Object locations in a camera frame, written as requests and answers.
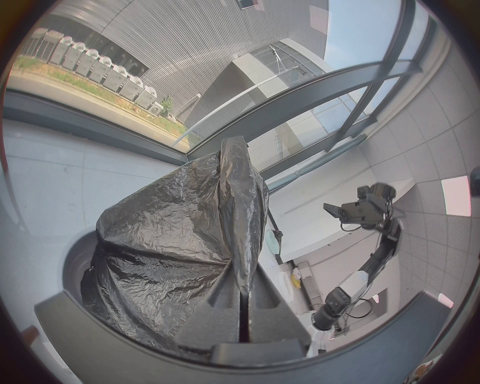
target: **corrugated metal wall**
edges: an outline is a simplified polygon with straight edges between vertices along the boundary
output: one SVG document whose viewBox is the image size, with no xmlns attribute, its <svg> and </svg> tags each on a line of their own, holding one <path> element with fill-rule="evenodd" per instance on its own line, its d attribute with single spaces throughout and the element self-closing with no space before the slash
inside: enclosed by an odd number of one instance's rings
<svg viewBox="0 0 480 384">
<path fill-rule="evenodd" d="M 283 38 L 324 57 L 326 35 L 310 27 L 310 5 L 328 9 L 327 0 L 259 3 L 241 10 L 236 0 L 67 0 L 54 13 L 101 32 L 145 63 L 144 83 L 160 99 L 171 95 L 175 112 L 203 95 L 232 60 Z"/>
</svg>

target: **crumpled plastic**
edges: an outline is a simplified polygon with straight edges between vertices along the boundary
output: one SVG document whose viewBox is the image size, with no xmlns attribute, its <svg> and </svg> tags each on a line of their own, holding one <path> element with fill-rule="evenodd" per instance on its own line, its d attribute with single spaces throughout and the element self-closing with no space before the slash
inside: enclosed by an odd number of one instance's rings
<svg viewBox="0 0 480 384">
<path fill-rule="evenodd" d="M 242 294 L 257 267 L 268 187 L 242 137 L 106 209 L 82 279 L 84 306 L 122 334 L 185 356 L 175 335 L 228 260 Z"/>
</svg>

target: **pipe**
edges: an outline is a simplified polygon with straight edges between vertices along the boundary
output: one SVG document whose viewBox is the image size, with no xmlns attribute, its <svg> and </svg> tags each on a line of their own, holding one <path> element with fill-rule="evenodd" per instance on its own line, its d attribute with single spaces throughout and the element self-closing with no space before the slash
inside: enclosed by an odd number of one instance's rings
<svg viewBox="0 0 480 384">
<path fill-rule="evenodd" d="M 183 139 L 186 135 L 188 135 L 191 131 L 193 131 L 196 127 L 198 127 L 198 125 L 200 125 L 201 123 L 203 123 L 205 120 L 207 120 L 210 116 L 212 116 L 214 113 L 217 113 L 219 110 L 221 110 L 223 107 L 226 107 L 228 104 L 232 103 L 233 101 L 237 100 L 239 97 L 249 93 L 251 90 L 255 89 L 255 88 L 258 88 L 259 86 L 261 86 L 262 84 L 265 84 L 267 81 L 270 81 L 272 79 L 275 79 L 277 78 L 278 76 L 280 75 L 283 75 L 287 72 L 290 72 L 294 69 L 297 69 L 298 66 L 296 67 L 292 67 L 286 71 L 283 71 L 281 73 L 277 73 L 276 75 L 273 75 L 271 77 L 269 77 L 268 79 L 265 79 L 265 80 L 262 80 L 260 81 L 258 84 L 254 84 L 252 85 L 250 88 L 246 89 L 245 91 L 243 92 L 240 92 L 238 95 L 236 96 L 233 96 L 230 100 L 227 100 L 225 103 L 223 103 L 221 106 L 215 108 L 212 112 L 210 112 L 208 115 L 206 115 L 204 118 L 198 120 L 194 125 L 192 125 L 189 129 L 187 129 L 177 140 L 175 140 L 175 142 L 172 144 L 172 148 L 175 147 L 181 139 Z"/>
<path fill-rule="evenodd" d="M 318 160 L 315 160 L 311 162 L 310 164 L 296 170 L 293 173 L 290 173 L 289 175 L 286 175 L 277 181 L 274 181 L 268 185 L 268 189 L 270 193 L 274 193 L 278 191 L 280 188 L 284 187 L 287 184 L 290 184 L 292 181 L 298 179 L 300 176 L 306 175 L 307 173 L 312 172 L 313 170 L 321 167 L 323 164 L 328 163 L 330 160 L 333 160 L 334 158 L 340 156 L 341 154 L 345 153 L 349 149 L 356 147 L 358 144 L 360 144 L 363 140 L 367 138 L 367 135 L 364 133 L 361 135 L 358 135 L 356 138 L 353 140 L 350 140 L 348 143 L 345 143 L 338 147 L 337 149 L 334 149 L 333 151 L 328 152 L 325 156 L 322 156 Z"/>
</svg>

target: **brown object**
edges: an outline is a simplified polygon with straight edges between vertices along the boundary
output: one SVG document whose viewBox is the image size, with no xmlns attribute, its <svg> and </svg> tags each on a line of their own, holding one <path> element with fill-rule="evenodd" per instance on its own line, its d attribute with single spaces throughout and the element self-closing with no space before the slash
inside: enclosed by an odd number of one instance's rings
<svg viewBox="0 0 480 384">
<path fill-rule="evenodd" d="M 25 344 L 31 346 L 34 340 L 38 337 L 38 329 L 34 325 L 31 325 L 24 331 L 22 331 L 22 339 Z"/>
</svg>

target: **blue sky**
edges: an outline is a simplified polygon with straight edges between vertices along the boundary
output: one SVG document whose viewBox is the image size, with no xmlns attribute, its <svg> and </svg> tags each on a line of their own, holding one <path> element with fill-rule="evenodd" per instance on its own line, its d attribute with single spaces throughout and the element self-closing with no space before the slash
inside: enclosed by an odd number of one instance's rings
<svg viewBox="0 0 480 384">
<path fill-rule="evenodd" d="M 399 12 L 400 0 L 330 0 L 325 61 L 334 69 L 380 61 Z"/>
</svg>

